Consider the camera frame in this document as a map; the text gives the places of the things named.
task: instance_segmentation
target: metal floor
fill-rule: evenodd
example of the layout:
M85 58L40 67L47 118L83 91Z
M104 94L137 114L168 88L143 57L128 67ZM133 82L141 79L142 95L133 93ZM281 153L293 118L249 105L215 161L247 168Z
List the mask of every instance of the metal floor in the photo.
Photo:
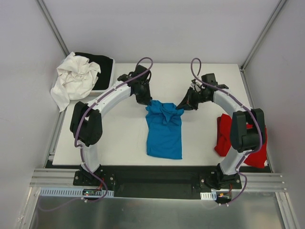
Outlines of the metal floor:
M43 209L70 198L40 197ZM35 209L32 229L281 229L285 228L275 193L243 193L229 207L214 201L105 198L76 200L58 210Z

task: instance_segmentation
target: curved robot arm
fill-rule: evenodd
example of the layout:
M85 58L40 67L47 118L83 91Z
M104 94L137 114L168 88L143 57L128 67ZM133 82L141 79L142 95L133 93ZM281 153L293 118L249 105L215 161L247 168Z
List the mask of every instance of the curved robot arm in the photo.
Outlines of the curved robot arm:
M225 91L229 88L224 84L218 84L213 73L203 75L202 81ZM247 156L259 147L259 133L249 113L241 108L231 97L225 93L204 85L199 85L196 80L192 80L191 87L188 89L184 99L177 106L177 109L197 110L199 103L212 101L221 106L232 118L230 133L231 149L216 167L215 172L205 179L205 184L217 190L227 187L230 183L239 179L237 171ZM265 124L264 113L261 109L251 109L256 121L259 124L260 132L265 143ZM247 129L246 125L252 124L253 127Z
M137 75L145 72L147 69L141 65L137 65L134 72L130 72L128 75L121 75L118 80L114 83L114 85L106 90L104 93L109 92L113 88L117 88L123 82L136 77ZM108 96L99 101L102 95L97 98L89 101L84 104L82 102L78 102L73 111L72 121L70 125L70 130L73 132L73 136L75 138L78 125L81 121L81 118L85 111L96 103L93 109L91 109L81 125L81 130L79 133L78 141L82 142L83 148L83 157L86 161L87 167L90 171L94 172L100 166L98 160L98 150L97 150L97 142L102 136L102 118L118 104L120 101L132 96L135 94L136 101L139 104L148 105L151 98L149 81L151 77L151 72L148 71L143 76L130 81L129 83L117 88L113 92L111 92Z

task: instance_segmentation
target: red cloth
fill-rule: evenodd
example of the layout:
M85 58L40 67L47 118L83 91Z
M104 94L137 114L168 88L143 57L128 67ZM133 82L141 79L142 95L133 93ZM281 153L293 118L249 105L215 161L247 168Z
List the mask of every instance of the red cloth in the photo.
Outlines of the red cloth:
M227 114L223 114L221 117L217 118L217 145L215 146L215 151L219 156L226 156L230 150L230 130L232 125L232 119ZM244 161L247 165L256 168L264 168L264 163L267 160L267 131L266 142L262 146L261 150L257 153L250 154L248 158Z

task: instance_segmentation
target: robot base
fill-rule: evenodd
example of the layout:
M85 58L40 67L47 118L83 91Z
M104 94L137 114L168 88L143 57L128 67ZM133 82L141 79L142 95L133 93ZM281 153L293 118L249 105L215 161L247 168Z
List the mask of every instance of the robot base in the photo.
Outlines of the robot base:
M114 174L107 173L103 171L102 166L100 166L94 174L101 178L105 184L107 185L109 190L113 189L114 186ZM74 174L73 185L74 186L95 186L98 187L100 185L100 181L93 177L90 173L84 170L81 166L78 171Z
M213 174L206 177L204 183L209 188L213 188L216 190L220 190L222 188L228 188L230 184L232 184L233 187L238 186L242 188L240 182L240 176L237 173L232 175L223 174L220 168L220 164L217 165L216 170Z

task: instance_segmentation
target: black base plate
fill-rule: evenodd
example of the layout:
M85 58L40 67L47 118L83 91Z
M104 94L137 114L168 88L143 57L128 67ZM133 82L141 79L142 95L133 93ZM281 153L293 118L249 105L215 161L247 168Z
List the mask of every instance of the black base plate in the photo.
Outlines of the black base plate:
M95 174L104 179L115 197L200 199L201 192L211 192L204 179L215 167L100 166ZM82 168L75 172L75 186L98 187L100 182ZM241 183L233 183L241 189Z

